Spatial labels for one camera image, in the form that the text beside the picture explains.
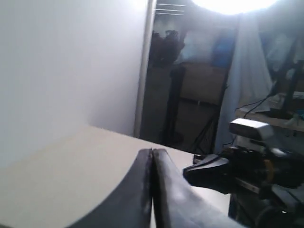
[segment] wooden desk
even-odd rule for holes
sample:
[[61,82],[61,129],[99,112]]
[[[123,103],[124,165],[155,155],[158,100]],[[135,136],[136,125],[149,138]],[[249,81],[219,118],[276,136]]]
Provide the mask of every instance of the wooden desk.
[[[0,227],[67,227],[109,195],[143,148],[164,147],[88,127],[0,170]],[[191,165],[192,154],[166,149],[180,170]],[[193,189],[228,213],[229,195]]]
[[[235,115],[236,118],[243,118],[243,116],[245,115],[246,112],[243,112],[241,110],[236,110]],[[246,116],[246,119],[250,119],[250,120],[256,120],[256,121],[261,121],[267,124],[270,124],[272,126],[276,126],[276,127],[281,127],[281,128],[286,128],[286,129],[290,129],[290,130],[294,130],[294,131],[299,131],[299,132],[304,132],[304,121],[303,120],[299,120],[298,124],[294,123],[292,125],[286,125],[286,122],[288,120],[284,120],[284,119],[277,119],[277,118],[270,118],[266,115],[263,114],[259,114],[259,113],[248,113]]]

